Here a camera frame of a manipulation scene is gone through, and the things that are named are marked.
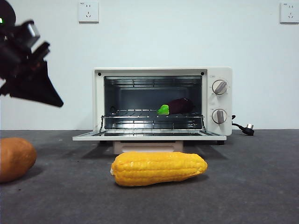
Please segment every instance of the purple eggplant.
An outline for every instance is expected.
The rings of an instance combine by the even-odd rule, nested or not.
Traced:
[[[175,99],[164,104],[157,110],[158,115],[170,115],[178,113],[190,113],[194,108],[194,104],[187,98]]]

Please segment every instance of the wall socket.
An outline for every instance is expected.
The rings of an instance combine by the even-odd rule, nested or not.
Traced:
[[[99,22],[99,3],[97,1],[79,1],[78,21]]]
[[[280,23],[299,23],[299,3],[280,3]]]

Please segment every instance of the toaster oven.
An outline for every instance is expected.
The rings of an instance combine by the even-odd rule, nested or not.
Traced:
[[[192,110],[158,115],[180,98]],[[113,141],[115,153],[182,151],[183,141],[223,144],[231,132],[231,68],[95,68],[93,131],[73,140]]]

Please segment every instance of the temperature knob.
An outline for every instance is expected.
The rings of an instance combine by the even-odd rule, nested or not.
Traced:
[[[215,81],[212,86],[213,92],[217,95],[221,95],[225,93],[227,88],[228,88],[228,84],[223,80]]]
[[[222,109],[217,109],[212,114],[212,119],[217,124],[223,124],[227,119],[227,114]]]

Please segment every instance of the corn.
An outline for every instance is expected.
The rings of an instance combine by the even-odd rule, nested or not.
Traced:
[[[117,184],[132,187],[183,181],[206,169],[207,163],[197,154],[128,152],[115,158],[110,173]]]

